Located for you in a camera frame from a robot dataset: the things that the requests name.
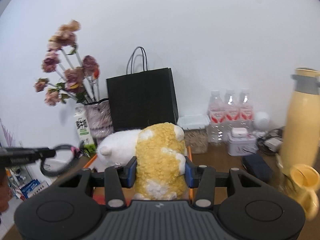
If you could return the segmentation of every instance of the black strap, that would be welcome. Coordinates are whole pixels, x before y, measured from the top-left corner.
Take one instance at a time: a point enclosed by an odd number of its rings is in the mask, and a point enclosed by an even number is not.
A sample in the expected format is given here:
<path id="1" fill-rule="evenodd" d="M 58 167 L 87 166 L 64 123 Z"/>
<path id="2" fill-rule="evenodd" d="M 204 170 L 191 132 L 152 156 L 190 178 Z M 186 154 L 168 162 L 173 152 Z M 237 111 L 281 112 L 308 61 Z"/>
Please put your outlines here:
<path id="1" fill-rule="evenodd" d="M 134 68 L 133 66 L 133 59 L 134 59 L 134 54 L 135 52 L 138 50 L 138 49 L 141 49 L 141 53 L 142 53 L 142 68 L 143 68 L 143 71 L 145 71 L 144 69 L 144 57 L 146 57 L 146 70 L 148 71 L 148 60 L 147 60 L 147 54 L 146 54 L 146 51 L 143 47 L 136 47 L 133 51 L 133 53 L 131 54 L 129 60 L 128 60 L 128 63 L 127 63 L 127 69 L 126 69 L 126 74 L 128 74 L 128 68 L 129 68 L 129 63 L 131 62 L 131 71 L 130 73 L 132 74 L 132 70 Z"/>

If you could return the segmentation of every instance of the water bottle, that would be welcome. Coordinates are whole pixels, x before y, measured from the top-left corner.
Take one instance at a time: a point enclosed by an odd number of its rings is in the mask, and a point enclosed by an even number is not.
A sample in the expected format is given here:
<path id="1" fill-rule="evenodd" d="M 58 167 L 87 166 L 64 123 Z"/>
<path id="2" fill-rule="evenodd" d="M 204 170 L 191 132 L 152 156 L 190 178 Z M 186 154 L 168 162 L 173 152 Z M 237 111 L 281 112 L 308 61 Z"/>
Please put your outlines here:
<path id="1" fill-rule="evenodd" d="M 220 98 L 220 91 L 211 91 L 208 112 L 210 118 L 208 141 L 211 143 L 220 144 L 223 139 L 223 122 L 225 118 L 223 102 Z"/>
<path id="2" fill-rule="evenodd" d="M 243 89 L 240 93 L 240 127 L 252 131 L 253 107 L 249 101 L 249 90 Z"/>
<path id="3" fill-rule="evenodd" d="M 225 106 L 225 127 L 226 131 L 231 132 L 232 128 L 239 128 L 239 106 L 235 98 L 234 90 L 227 90 L 224 97 Z"/>

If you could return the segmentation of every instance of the flower vase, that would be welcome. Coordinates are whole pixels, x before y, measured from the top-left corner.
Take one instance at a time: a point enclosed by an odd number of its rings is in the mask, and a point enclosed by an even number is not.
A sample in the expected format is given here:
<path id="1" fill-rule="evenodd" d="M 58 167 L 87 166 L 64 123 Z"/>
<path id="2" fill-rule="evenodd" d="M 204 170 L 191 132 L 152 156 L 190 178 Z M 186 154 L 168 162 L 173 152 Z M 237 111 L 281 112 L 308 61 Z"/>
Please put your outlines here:
<path id="1" fill-rule="evenodd" d="M 84 106 L 91 136 L 97 140 L 97 145 L 113 133 L 110 105 L 108 98 Z"/>

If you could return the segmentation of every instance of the yellow cup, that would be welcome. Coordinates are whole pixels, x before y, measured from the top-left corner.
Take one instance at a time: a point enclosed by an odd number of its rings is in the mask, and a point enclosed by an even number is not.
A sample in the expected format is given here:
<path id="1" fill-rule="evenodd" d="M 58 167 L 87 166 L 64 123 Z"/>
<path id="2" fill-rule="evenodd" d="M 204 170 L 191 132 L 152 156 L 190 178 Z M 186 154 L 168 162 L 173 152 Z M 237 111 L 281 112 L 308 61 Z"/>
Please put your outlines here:
<path id="1" fill-rule="evenodd" d="M 320 175 L 309 165 L 296 164 L 290 168 L 289 197 L 304 209 L 306 218 L 312 220 L 319 211 L 316 191 L 320 188 Z"/>

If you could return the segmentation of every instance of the circular pad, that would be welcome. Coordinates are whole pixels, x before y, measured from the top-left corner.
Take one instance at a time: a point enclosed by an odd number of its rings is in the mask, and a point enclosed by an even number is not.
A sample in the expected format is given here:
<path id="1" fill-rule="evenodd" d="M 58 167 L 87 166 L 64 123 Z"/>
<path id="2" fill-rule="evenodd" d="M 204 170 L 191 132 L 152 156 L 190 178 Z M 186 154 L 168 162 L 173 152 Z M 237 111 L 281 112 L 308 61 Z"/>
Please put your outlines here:
<path id="1" fill-rule="evenodd" d="M 249 203 L 245 212 L 252 219 L 267 222 L 278 219 L 282 215 L 282 208 L 271 201 L 257 200 Z"/>
<path id="2" fill-rule="evenodd" d="M 295 239 L 305 222 L 300 205 L 268 185 L 235 192 L 218 217 L 229 233 L 247 240 Z"/>
<path id="3" fill-rule="evenodd" d="M 23 239 L 74 240 L 93 231 L 101 217 L 100 206 L 83 191 L 56 186 L 22 203 L 14 222 Z"/>
<path id="4" fill-rule="evenodd" d="M 47 222 L 61 222 L 72 216 L 74 207 L 65 201 L 49 201 L 38 207 L 37 215 Z"/>

